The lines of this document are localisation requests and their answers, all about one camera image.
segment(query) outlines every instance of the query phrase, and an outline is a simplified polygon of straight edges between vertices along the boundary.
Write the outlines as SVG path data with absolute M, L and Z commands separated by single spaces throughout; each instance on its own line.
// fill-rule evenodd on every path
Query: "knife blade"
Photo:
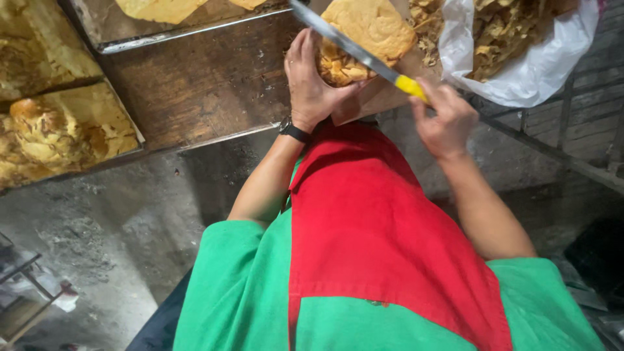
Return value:
M 333 41 L 351 56 L 355 57 L 359 62 L 377 72 L 383 78 L 389 80 L 400 90 L 417 96 L 426 104 L 429 103 L 427 97 L 422 91 L 421 85 L 414 79 L 399 74 L 394 69 L 388 67 L 382 60 L 378 59 L 370 52 L 365 50 L 359 44 L 351 40 L 348 36 L 341 33 L 334 26 L 327 23 L 321 16 L 302 4 L 299 0 L 290 0 L 290 6 L 295 16 L 306 25 L 314 29 L 320 35 Z

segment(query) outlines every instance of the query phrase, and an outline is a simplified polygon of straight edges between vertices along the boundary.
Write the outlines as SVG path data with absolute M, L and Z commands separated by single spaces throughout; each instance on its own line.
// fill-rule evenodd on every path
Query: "wristwatch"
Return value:
M 293 126 L 293 119 L 291 117 L 286 117 L 280 123 L 280 134 L 285 136 L 291 136 L 300 142 L 307 144 L 312 141 L 312 136 L 301 129 Z

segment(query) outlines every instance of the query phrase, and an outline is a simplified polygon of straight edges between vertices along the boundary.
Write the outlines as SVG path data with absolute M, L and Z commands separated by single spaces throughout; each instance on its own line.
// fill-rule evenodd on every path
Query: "person's right hand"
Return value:
M 437 115 L 428 117 L 425 103 L 411 96 L 416 130 L 427 150 L 439 161 L 453 160 L 468 154 L 468 135 L 479 120 L 479 114 L 455 89 L 443 85 L 433 87 L 425 79 L 417 79 Z

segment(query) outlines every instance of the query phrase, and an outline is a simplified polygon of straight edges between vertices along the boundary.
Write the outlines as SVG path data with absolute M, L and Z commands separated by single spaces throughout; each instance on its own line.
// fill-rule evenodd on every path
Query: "white plastic bag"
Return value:
M 599 18 L 597 0 L 579 0 L 576 11 L 555 18 L 553 32 L 542 43 L 481 83 L 465 77 L 472 72 L 473 0 L 446 0 L 442 15 L 438 48 L 443 80 L 510 107 L 533 107 L 555 94 L 592 44 Z

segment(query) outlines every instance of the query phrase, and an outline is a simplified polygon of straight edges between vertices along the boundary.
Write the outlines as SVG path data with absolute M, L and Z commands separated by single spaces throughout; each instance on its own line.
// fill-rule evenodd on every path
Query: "metal tray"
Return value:
M 92 47 L 112 54 L 190 34 L 290 11 L 287 0 L 268 0 L 247 11 L 228 0 L 209 0 L 180 24 L 126 16 L 115 0 L 66 0 L 73 7 Z

